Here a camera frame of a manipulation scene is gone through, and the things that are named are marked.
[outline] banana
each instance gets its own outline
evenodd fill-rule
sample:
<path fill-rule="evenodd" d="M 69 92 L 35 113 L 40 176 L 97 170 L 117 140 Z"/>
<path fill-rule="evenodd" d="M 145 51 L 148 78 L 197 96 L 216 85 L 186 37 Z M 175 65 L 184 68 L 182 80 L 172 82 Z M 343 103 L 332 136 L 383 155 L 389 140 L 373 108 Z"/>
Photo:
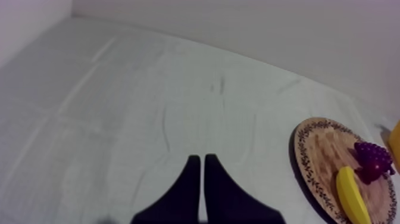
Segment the banana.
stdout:
<path fill-rule="evenodd" d="M 351 167 L 340 168 L 336 177 L 336 189 L 343 210 L 353 224 L 371 224 L 367 207 L 354 180 Z"/>
<path fill-rule="evenodd" d="M 397 167 L 400 167 L 400 121 L 390 133 L 389 145 L 395 158 L 394 161 L 396 162 Z"/>

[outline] white table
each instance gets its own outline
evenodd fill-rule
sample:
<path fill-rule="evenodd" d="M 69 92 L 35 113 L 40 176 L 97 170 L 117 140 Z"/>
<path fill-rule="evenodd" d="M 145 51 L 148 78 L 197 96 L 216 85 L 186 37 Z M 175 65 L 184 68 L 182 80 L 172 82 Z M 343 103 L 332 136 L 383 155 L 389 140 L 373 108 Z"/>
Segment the white table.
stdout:
<path fill-rule="evenodd" d="M 328 117 L 383 144 L 397 122 L 266 63 L 78 18 L 2 68 L 0 93 L 1 224 L 129 223 L 207 153 L 287 223 L 323 223 L 290 166 L 296 125 Z"/>

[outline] decorative border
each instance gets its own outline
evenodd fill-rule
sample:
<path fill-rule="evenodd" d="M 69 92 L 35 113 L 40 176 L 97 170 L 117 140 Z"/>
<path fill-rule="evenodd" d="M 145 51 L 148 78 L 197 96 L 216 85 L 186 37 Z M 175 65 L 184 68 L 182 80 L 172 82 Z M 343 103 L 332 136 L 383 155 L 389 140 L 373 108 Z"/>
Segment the decorative border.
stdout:
<path fill-rule="evenodd" d="M 315 179 L 314 171 L 310 166 L 310 158 L 307 155 L 307 149 L 304 147 L 306 138 L 308 138 L 308 136 L 310 135 L 311 132 L 313 132 L 314 129 L 326 129 L 328 127 L 332 127 L 334 130 L 338 130 L 340 132 L 353 135 L 357 139 L 357 141 L 364 141 L 360 136 L 354 134 L 352 130 L 348 129 L 347 127 L 344 127 L 339 123 L 332 122 L 329 120 L 312 122 L 311 124 L 305 125 L 305 127 L 303 127 L 301 130 L 296 131 L 296 134 L 299 138 L 298 147 L 301 155 L 301 164 L 303 165 L 304 170 L 307 172 L 307 174 L 305 175 L 305 177 L 307 178 L 306 181 L 310 183 L 311 186 L 314 187 L 315 192 L 324 201 L 325 206 L 329 208 L 330 211 L 335 210 L 334 211 L 335 219 L 340 223 L 351 224 L 350 220 L 346 216 L 344 216 L 340 211 L 338 211 L 337 208 L 335 208 L 335 206 L 332 204 L 331 199 L 326 195 L 323 188 L 320 186 L 320 183 Z M 389 195 L 390 199 L 392 200 L 391 204 L 389 205 L 390 210 L 387 213 L 386 221 L 387 223 L 392 223 L 396 216 L 396 207 L 397 207 L 396 192 L 394 190 L 394 185 L 392 180 L 387 175 L 385 176 L 385 179 L 387 180 L 389 186 Z"/>

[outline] bunch of grapes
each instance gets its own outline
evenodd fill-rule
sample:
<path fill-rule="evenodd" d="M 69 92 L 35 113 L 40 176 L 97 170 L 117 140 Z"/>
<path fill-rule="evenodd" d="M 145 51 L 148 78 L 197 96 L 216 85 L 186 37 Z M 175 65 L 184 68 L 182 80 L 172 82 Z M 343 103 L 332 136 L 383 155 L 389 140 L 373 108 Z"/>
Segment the bunch of grapes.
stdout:
<path fill-rule="evenodd" d="M 369 142 L 356 142 L 354 148 L 357 152 L 357 159 L 362 167 L 361 173 L 366 182 L 375 181 L 380 175 L 389 171 L 394 175 L 392 168 L 393 160 L 388 151 L 376 144 Z"/>

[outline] round wooden board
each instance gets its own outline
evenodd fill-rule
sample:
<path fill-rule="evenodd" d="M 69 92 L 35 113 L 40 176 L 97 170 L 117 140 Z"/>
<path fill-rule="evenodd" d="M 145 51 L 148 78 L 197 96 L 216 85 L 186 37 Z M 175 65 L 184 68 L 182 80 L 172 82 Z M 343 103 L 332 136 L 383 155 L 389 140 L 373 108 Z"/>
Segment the round wooden board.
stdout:
<path fill-rule="evenodd" d="M 363 141 L 344 125 L 313 117 L 300 123 L 294 137 L 297 164 L 305 183 L 319 205 L 337 223 L 350 223 L 336 191 L 336 175 L 343 166 L 360 165 L 352 155 L 354 143 Z M 396 194 L 389 175 L 366 185 L 355 175 L 372 223 L 392 223 L 396 216 Z"/>

